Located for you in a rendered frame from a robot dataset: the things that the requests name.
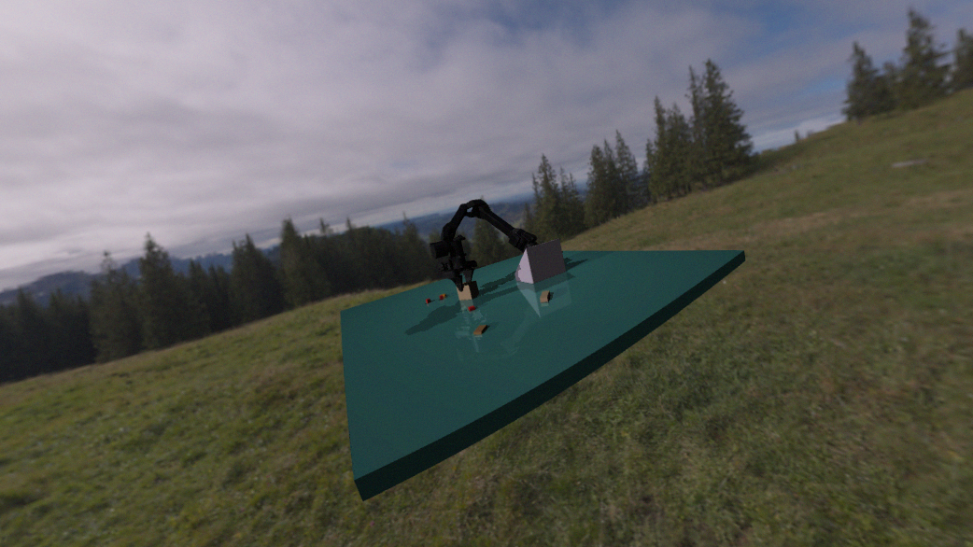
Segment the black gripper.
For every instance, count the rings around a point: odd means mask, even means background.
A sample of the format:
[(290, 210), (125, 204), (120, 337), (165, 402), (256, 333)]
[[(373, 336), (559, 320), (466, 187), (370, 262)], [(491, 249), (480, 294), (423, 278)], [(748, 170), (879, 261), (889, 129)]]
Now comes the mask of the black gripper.
[(466, 282), (471, 282), (474, 267), (477, 266), (476, 261), (466, 261), (465, 256), (467, 254), (464, 252), (450, 254), (449, 259), (451, 259), (451, 265), (453, 266), (451, 266), (451, 270), (443, 272), (443, 278), (453, 281), (459, 292), (462, 291), (462, 275), (460, 275), (460, 272), (464, 274)]

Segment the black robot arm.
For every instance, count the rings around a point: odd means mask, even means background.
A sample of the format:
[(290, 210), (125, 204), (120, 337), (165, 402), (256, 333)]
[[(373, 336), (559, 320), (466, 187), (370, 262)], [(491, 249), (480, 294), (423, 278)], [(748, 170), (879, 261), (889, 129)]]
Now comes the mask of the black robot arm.
[[(467, 212), (467, 209), (470, 208), (472, 208), (472, 211)], [(506, 234), (510, 239), (509, 244), (518, 248), (523, 253), (525, 252), (526, 248), (538, 244), (536, 242), (537, 240), (536, 235), (531, 234), (522, 229), (514, 228), (509, 223), (504, 221), (502, 218), (494, 214), (490, 210), (488, 204), (485, 201), (481, 199), (477, 199), (477, 200), (471, 200), (467, 203), (462, 203), (459, 206), (459, 209), (456, 212), (456, 214), (453, 216), (453, 218), (451, 218), (451, 221), (449, 223), (446, 223), (443, 226), (441, 238), (440, 238), (441, 241), (436, 243), (430, 243), (430, 253), (434, 259), (447, 256), (448, 253), (457, 254), (463, 252), (461, 241), (465, 240), (466, 238), (463, 237), (462, 235), (459, 235), (457, 238), (454, 237), (458, 225), (460, 224), (461, 220), (463, 220), (463, 218), (466, 216), (485, 219), (493, 226), (495, 226), (497, 229), (499, 229), (504, 234)], [(447, 270), (451, 270), (451, 266), (453, 266), (451, 265), (451, 259), (448, 259), (447, 263), (441, 262), (438, 264), (438, 270), (442, 271), (443, 273)]]

